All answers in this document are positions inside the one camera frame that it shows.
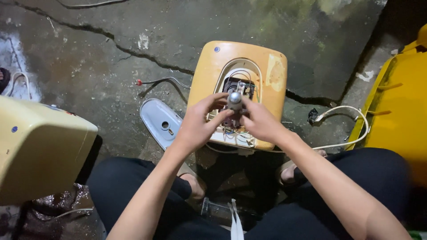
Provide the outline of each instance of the curved plastic panel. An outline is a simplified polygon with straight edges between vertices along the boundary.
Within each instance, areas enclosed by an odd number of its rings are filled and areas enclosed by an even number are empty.
[[[163,150],[166,150],[175,139],[182,119],[170,107],[156,98],[144,101],[139,113],[151,135]]]

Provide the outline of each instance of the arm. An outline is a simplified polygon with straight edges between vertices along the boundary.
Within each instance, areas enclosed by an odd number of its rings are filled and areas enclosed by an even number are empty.
[[[298,166],[354,239],[411,239],[395,216],[261,104],[244,99],[250,118],[241,122],[256,138],[279,146]]]
[[[228,94],[208,96],[187,110],[180,130],[163,157],[127,204],[107,239],[152,239],[176,174],[185,158],[203,146],[218,125],[233,111],[219,113],[208,123],[206,114],[226,103]]]

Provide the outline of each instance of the hand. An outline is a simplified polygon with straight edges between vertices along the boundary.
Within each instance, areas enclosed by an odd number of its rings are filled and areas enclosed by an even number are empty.
[[[243,97],[242,101],[248,110],[249,117],[242,115],[240,123],[252,136],[259,140],[277,145],[280,136],[291,133],[291,131],[277,121],[273,114],[261,103],[254,103],[246,97]]]
[[[227,104],[227,97],[228,93],[212,94],[189,107],[173,145],[190,154],[207,143],[220,123],[234,114],[233,110],[223,110],[206,122],[206,115],[215,109],[222,109]]]

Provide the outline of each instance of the foot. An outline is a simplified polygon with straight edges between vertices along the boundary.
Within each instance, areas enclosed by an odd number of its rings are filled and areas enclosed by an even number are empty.
[[[179,176],[181,179],[186,180],[191,186],[190,198],[202,199],[205,197],[206,186],[201,183],[197,178],[189,173],[185,173]]]
[[[326,152],[322,149],[318,149],[315,150],[319,155],[321,155],[322,157],[327,157],[328,155],[326,154]],[[294,179],[294,170],[296,168],[295,164],[290,165],[288,168],[286,168],[285,170],[283,170],[280,173],[280,178],[282,180],[283,184],[290,184],[290,183],[294,183],[295,179]]]

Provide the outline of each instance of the black pants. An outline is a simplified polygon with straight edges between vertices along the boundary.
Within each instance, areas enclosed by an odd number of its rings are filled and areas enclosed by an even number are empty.
[[[402,218],[409,193],[409,168],[401,156],[385,149],[363,148],[327,159],[398,219]],[[88,180],[89,191],[108,232],[154,167],[149,161],[116,157],[94,168]],[[202,219],[184,201],[190,193],[188,182],[177,177],[164,204],[154,239],[230,239],[228,230]],[[351,239],[309,182],[290,194],[292,202],[279,204],[267,212],[245,234],[246,240]]]

